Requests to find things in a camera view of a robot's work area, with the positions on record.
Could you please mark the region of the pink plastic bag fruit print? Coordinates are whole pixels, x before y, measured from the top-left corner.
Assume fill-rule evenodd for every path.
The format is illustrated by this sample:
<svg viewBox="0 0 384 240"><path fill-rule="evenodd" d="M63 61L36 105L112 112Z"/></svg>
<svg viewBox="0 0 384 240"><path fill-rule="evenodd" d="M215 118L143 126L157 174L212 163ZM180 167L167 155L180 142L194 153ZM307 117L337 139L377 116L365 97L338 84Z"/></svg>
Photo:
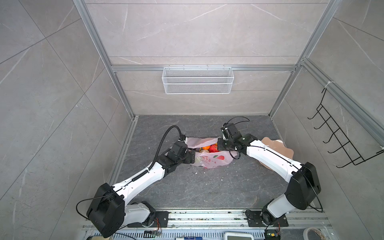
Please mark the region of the pink plastic bag fruit print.
<svg viewBox="0 0 384 240"><path fill-rule="evenodd" d="M187 137L186 144L191 150L196 151L195 163L196 167L204 167L206 169L214 169L221 166L229 165L239 154L236 151L219 151L210 153L209 150L202 150L202 147L211 146L218 143L218 138L192 138Z"/></svg>

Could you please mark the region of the pink scalloped plate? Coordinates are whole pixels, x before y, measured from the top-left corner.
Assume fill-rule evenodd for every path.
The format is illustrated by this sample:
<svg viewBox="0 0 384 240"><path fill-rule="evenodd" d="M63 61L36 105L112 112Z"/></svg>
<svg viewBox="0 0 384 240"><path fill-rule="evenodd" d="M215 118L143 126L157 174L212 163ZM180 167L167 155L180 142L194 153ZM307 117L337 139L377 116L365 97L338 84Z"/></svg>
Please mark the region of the pink scalloped plate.
<svg viewBox="0 0 384 240"><path fill-rule="evenodd" d="M294 151L292 149L286 148L282 140L271 140L268 137L264 137L261 142L275 152L285 156L286 158L293 159Z"/></svg>

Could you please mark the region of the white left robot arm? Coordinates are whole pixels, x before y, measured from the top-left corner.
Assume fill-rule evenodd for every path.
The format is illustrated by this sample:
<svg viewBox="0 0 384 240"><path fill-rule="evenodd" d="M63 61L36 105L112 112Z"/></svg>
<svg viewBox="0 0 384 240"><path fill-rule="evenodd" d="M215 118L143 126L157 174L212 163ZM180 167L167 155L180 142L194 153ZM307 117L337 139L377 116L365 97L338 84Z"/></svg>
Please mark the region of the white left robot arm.
<svg viewBox="0 0 384 240"><path fill-rule="evenodd" d="M131 204L131 200L153 183L174 172L180 164L193 164L195 155L196 151L190 150L185 142L176 142L132 177L113 186L107 183L101 185L91 199L87 218L104 238L111 237L130 224L151 226L156 210L145 201Z"/></svg>

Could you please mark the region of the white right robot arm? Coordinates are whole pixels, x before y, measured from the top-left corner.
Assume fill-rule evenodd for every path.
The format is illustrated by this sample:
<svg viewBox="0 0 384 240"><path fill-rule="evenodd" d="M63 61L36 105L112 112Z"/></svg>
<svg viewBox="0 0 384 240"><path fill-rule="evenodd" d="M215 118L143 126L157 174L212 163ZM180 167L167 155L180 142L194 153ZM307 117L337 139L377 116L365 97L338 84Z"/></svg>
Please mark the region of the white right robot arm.
<svg viewBox="0 0 384 240"><path fill-rule="evenodd" d="M284 194L263 207L261 218L266 226L275 224L280 217L292 210L307 209L321 192L319 177L314 165L309 162L301 164L289 159L250 134L237 139L218 138L218 149L254 158L288 183Z"/></svg>

